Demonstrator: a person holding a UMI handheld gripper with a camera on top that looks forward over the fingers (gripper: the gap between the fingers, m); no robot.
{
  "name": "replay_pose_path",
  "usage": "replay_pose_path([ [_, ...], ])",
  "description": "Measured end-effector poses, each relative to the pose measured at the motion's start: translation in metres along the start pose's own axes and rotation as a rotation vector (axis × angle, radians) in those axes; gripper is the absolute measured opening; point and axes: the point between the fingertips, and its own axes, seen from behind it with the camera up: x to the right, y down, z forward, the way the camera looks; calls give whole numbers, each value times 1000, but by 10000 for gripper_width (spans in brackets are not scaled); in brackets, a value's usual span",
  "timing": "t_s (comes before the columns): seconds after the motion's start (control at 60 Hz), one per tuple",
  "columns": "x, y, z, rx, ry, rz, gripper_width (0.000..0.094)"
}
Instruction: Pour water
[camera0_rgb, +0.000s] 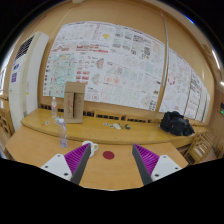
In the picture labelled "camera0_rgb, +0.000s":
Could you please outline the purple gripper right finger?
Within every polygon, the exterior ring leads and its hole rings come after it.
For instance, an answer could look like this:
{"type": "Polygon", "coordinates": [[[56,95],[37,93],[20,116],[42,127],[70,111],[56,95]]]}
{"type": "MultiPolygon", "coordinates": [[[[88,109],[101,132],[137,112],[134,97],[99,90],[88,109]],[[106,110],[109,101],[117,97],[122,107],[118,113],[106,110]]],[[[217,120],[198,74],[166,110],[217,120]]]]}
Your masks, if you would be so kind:
{"type": "Polygon", "coordinates": [[[132,154],[143,185],[147,185],[183,168],[183,156],[171,143],[134,144],[132,154]]]}

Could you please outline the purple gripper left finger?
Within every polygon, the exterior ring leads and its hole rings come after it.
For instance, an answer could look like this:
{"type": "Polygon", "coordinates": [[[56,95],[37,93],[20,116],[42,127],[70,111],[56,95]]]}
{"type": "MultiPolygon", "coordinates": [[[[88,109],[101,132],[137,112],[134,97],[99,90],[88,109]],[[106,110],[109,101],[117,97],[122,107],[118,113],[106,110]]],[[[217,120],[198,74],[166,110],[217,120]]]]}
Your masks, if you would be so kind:
{"type": "Polygon", "coordinates": [[[72,150],[66,155],[56,154],[42,169],[65,180],[79,184],[91,153],[89,143],[72,150]]]}

